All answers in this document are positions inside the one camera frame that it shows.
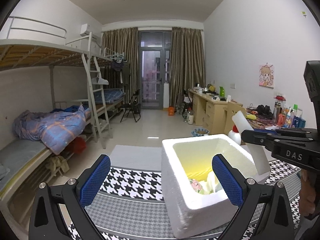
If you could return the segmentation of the person right hand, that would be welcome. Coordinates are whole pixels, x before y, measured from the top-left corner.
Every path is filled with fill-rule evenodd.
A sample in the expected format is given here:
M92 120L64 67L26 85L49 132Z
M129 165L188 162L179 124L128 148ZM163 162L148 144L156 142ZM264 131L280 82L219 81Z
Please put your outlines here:
M314 213L316 205L316 191L311 185L307 170L302 169L301 189L299 192L299 213L303 217L307 217Z

